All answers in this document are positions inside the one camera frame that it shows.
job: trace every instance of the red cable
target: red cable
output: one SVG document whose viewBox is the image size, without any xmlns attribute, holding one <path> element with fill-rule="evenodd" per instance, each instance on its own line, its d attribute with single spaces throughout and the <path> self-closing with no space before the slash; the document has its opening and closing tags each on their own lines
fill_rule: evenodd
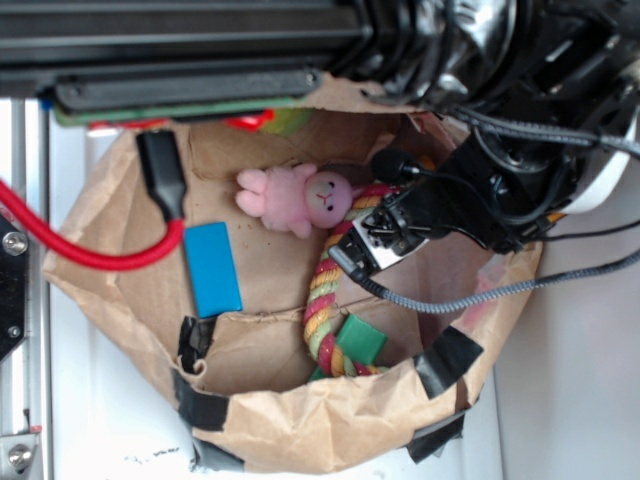
<svg viewBox="0 0 640 480">
<path fill-rule="evenodd" d="M 151 265 L 171 253 L 182 241 L 184 232 L 183 219 L 171 220 L 167 223 L 164 238 L 156 245 L 130 255 L 104 255 L 74 245 L 55 233 L 1 180 L 0 202 L 47 248 L 73 262 L 98 270 L 126 271 Z"/>
</svg>

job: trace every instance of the gray braided cable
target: gray braided cable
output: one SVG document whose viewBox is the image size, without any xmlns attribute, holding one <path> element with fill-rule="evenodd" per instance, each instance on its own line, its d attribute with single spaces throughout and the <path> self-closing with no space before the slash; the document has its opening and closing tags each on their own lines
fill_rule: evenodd
<svg viewBox="0 0 640 480">
<path fill-rule="evenodd" d="M 379 283 L 371 280 L 368 277 L 362 278 L 362 276 L 354 275 L 352 279 L 356 281 L 362 288 L 367 290 L 369 293 L 376 295 L 385 300 L 389 300 L 390 302 L 395 303 L 404 308 L 408 308 L 410 310 L 415 310 L 420 313 L 432 313 L 432 314 L 442 314 L 442 313 L 451 313 L 458 310 L 463 310 L 465 308 L 471 307 L 472 305 L 477 305 L 479 303 L 487 302 L 489 300 L 495 300 L 499 297 L 504 297 L 506 295 L 513 295 L 516 293 L 522 293 L 529 290 L 535 290 L 538 288 L 547 287 L 549 285 L 554 285 L 557 283 L 568 282 L 570 280 L 580 280 L 589 277 L 596 277 L 599 275 L 605 275 L 608 273 L 613 273 L 618 270 L 622 270 L 624 268 L 630 267 L 631 265 L 640 261 L 640 250 L 636 250 L 630 255 L 626 257 L 616 260 L 614 262 L 605 263 L 603 265 L 598 265 L 595 267 L 587 267 L 580 268 L 577 270 L 570 270 L 567 272 L 556 273 L 553 275 L 548 275 L 546 277 L 534 278 L 532 280 L 525 280 L 523 282 L 513 283 L 511 285 L 505 285 L 502 287 L 494 288 L 491 290 L 487 290 L 486 292 L 476 293 L 473 295 L 469 295 L 468 297 L 460 298 L 458 300 L 453 300 L 451 302 L 444 303 L 426 303 L 419 302 L 417 300 L 412 300 L 410 298 L 404 297 L 402 295 L 398 295 L 386 287 L 380 285 Z"/>
<path fill-rule="evenodd" d="M 640 158 L 640 144 L 623 137 L 613 135 L 599 136 L 594 133 L 571 130 L 555 125 L 492 118 L 463 107 L 454 110 L 453 114 L 458 120 L 496 135 L 529 141 L 562 143 L 584 148 L 603 145 Z"/>
</svg>

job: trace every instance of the green block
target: green block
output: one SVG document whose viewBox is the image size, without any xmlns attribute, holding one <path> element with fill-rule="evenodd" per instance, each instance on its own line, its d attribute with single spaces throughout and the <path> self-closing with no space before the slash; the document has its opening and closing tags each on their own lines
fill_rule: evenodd
<svg viewBox="0 0 640 480">
<path fill-rule="evenodd" d="M 353 314 L 349 314 L 336 337 L 336 343 L 344 354 L 354 362 L 371 365 L 384 347 L 387 336 L 373 328 L 367 322 Z M 310 382 L 327 378 L 320 367 L 316 368 Z"/>
</svg>

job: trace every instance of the black tape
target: black tape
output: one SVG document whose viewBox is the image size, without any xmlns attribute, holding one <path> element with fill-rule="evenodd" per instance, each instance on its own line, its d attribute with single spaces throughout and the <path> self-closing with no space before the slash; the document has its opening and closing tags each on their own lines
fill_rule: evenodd
<svg viewBox="0 0 640 480">
<path fill-rule="evenodd" d="M 174 372 L 173 381 L 176 398 L 180 402 L 180 417 L 191 427 L 209 432 L 222 431 L 227 419 L 229 398 L 196 392 L 177 371 Z"/>
<path fill-rule="evenodd" d="M 244 460 L 221 449 L 213 443 L 194 438 L 193 448 L 196 452 L 194 466 L 201 466 L 216 471 L 244 472 Z"/>
<path fill-rule="evenodd" d="M 456 383 L 483 348 L 453 327 L 447 327 L 428 349 L 413 357 L 427 396 L 435 398 Z"/>
<path fill-rule="evenodd" d="M 217 319 L 218 317 L 204 319 L 184 317 L 180 327 L 178 357 L 185 372 L 195 373 L 196 361 L 207 355 Z"/>
<path fill-rule="evenodd" d="M 462 437 L 464 413 L 459 412 L 442 422 L 431 425 L 426 434 L 422 430 L 418 431 L 416 438 L 407 444 L 407 452 L 411 459 L 415 463 L 420 463 L 444 447 L 449 440 Z"/>
</svg>

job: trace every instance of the black bracket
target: black bracket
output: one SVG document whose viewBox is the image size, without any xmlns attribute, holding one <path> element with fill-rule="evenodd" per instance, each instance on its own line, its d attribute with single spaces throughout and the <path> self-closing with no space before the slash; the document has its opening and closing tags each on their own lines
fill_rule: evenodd
<svg viewBox="0 0 640 480">
<path fill-rule="evenodd" d="M 25 338 L 26 237 L 0 215 L 0 361 Z"/>
</svg>

